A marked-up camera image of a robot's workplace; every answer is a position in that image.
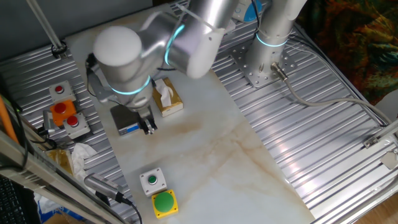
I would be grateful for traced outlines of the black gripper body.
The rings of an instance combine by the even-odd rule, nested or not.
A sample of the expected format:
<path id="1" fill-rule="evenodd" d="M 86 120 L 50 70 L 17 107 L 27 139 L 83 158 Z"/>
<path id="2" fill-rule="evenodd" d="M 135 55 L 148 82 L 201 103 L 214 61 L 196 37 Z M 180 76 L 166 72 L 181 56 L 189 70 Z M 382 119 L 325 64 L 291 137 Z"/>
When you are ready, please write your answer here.
<path id="1" fill-rule="evenodd" d="M 144 123 L 145 121 L 154 123 L 153 112 L 149 105 L 138 108 L 136 112 L 139 114 L 139 118 L 142 123 Z"/>

